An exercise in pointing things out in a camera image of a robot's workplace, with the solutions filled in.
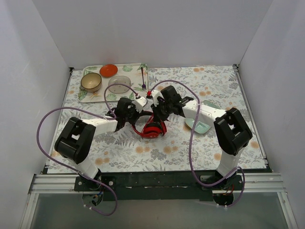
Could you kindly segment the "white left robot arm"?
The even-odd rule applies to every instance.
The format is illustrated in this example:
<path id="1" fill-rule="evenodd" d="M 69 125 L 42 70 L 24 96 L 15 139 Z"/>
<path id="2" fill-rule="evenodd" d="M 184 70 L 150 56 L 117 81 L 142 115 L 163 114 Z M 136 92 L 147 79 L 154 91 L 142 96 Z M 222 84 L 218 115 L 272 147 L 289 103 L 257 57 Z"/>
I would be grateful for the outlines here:
<path id="1" fill-rule="evenodd" d="M 88 157 L 93 138 L 100 134 L 117 132 L 126 122 L 135 123 L 146 104 L 147 100 L 142 96 L 134 101 L 121 98 L 104 118 L 72 117 L 68 120 L 54 149 L 71 161 L 79 174 L 87 176 L 85 185 L 89 190 L 96 191 L 102 184 L 101 178 L 97 176 L 98 168 Z"/>

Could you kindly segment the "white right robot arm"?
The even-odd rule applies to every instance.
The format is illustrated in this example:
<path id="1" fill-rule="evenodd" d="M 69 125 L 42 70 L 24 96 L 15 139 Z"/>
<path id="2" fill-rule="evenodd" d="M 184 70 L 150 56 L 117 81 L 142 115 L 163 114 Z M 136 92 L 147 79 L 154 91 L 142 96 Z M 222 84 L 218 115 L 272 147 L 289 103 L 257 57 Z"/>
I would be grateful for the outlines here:
<path id="1" fill-rule="evenodd" d="M 182 98 L 172 85 L 161 91 L 149 91 L 147 98 L 153 100 L 151 108 L 155 121 L 165 121 L 169 115 L 175 114 L 215 129 L 218 144 L 222 149 L 215 182 L 220 189 L 228 189 L 233 184 L 232 175 L 236 172 L 241 152 L 253 137 L 241 112 L 236 108 L 222 110 L 201 105 L 188 96 Z"/>

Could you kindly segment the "red black headphones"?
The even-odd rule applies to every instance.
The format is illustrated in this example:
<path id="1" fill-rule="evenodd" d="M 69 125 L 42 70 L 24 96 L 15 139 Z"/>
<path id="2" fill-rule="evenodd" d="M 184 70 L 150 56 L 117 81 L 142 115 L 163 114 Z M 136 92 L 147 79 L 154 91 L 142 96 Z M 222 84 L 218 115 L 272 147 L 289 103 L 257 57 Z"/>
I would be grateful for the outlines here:
<path id="1" fill-rule="evenodd" d="M 164 121 L 154 121 L 153 112 L 142 111 L 140 113 L 140 117 L 142 116 L 149 116 L 149 119 L 140 132 L 136 129 L 135 125 L 131 125 L 132 129 L 137 135 L 139 135 L 141 138 L 153 139 L 157 138 L 159 135 L 166 134 L 167 128 Z"/>

